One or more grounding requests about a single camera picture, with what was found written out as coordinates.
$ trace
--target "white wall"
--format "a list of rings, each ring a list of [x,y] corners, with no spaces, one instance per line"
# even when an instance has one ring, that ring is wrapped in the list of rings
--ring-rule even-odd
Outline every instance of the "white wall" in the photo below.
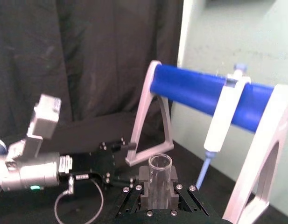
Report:
[[[181,67],[227,74],[235,63],[243,62],[253,82],[288,84],[288,0],[210,0],[206,6],[196,2],[199,0],[188,4],[199,16],[185,14],[189,19],[184,20],[188,29],[182,33]],[[207,115],[173,104],[174,139],[201,158],[210,122]],[[231,127],[212,165],[236,180],[252,138],[252,134]],[[288,136],[271,204],[288,215]]]

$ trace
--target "cable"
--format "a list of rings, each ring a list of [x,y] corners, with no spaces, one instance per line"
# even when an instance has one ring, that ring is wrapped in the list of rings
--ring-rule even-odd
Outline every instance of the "cable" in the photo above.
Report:
[[[199,177],[198,177],[198,180],[197,180],[197,183],[196,183],[196,188],[199,190],[201,185],[202,185],[202,182],[205,178],[205,175],[207,173],[207,170],[208,170],[208,167],[211,163],[211,159],[214,158],[216,155],[216,152],[210,152],[210,151],[206,151],[206,159],[203,163],[203,166],[202,166],[202,169],[201,169],[201,172],[199,174]]]
[[[104,198],[103,198],[103,194],[102,194],[101,188],[99,187],[99,185],[98,185],[94,180],[91,179],[91,181],[96,185],[96,187],[97,187],[97,189],[98,189],[98,191],[99,191],[99,193],[100,193],[100,195],[101,195],[101,205],[100,205],[100,208],[99,208],[98,212],[96,213],[96,215],[95,215],[93,218],[91,218],[89,221],[87,221],[86,223],[84,223],[84,224],[90,224],[90,223],[92,223],[92,222],[95,221],[95,219],[100,215],[100,213],[101,213],[101,211],[102,211],[102,208],[103,208],[103,203],[104,203]],[[54,212],[55,212],[56,220],[58,221],[59,224],[65,224],[65,223],[63,223],[63,222],[60,220],[60,218],[59,218],[59,216],[58,216],[58,214],[57,214],[57,210],[56,210],[56,209],[57,209],[59,200],[60,200],[62,197],[64,197],[65,195],[68,195],[68,194],[69,194],[69,191],[66,190],[66,191],[64,191],[63,193],[61,193],[61,194],[56,198],[56,202],[55,202],[55,206],[54,206]]]

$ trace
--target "white stand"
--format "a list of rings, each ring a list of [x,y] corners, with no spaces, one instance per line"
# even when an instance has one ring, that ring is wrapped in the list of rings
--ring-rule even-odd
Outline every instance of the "white stand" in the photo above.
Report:
[[[223,219],[252,224],[269,205],[269,196],[288,130],[288,86],[276,85],[260,120]],[[255,198],[247,200],[259,178]]]
[[[142,94],[140,97],[140,104],[139,104],[139,108],[136,114],[135,123],[133,126],[133,133],[132,133],[131,140],[130,140],[131,143],[136,143],[136,148],[135,150],[129,150],[127,157],[126,157],[126,163],[129,166],[133,166],[140,162],[143,162],[149,159],[149,157],[154,154],[164,153],[174,148],[173,138],[172,138],[172,133],[171,133],[171,122],[170,122],[170,116],[169,116],[168,99],[158,96],[158,101],[160,103],[160,108],[162,112],[162,121],[163,121],[163,127],[164,127],[165,141],[162,144],[159,144],[157,146],[154,146],[144,151],[141,151],[139,153],[136,153],[139,140],[140,140],[140,133],[142,131],[143,124],[144,124],[148,109],[150,107],[151,101],[153,100],[155,96],[155,94],[150,92],[150,87],[153,82],[155,68],[158,64],[161,64],[161,63],[159,61],[152,61],[149,65],[149,68],[146,74],[146,79],[145,79]]]

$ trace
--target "label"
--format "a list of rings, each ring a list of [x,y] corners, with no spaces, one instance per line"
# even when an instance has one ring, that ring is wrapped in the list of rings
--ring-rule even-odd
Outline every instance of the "label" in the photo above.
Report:
[[[69,173],[69,170],[72,170],[72,163],[73,160],[69,155],[61,156],[60,157],[60,164],[59,164],[59,173]]]
[[[76,175],[75,176],[76,180],[85,180],[85,179],[89,179],[89,175],[88,174],[81,174],[81,175]]]

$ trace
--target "black fabric backdrop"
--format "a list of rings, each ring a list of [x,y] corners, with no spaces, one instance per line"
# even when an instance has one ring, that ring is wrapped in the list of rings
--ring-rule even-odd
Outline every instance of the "black fabric backdrop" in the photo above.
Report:
[[[182,0],[0,0],[0,138],[24,133],[41,93],[59,124],[135,112],[151,60],[176,64]],[[152,103],[148,122],[161,126]]]

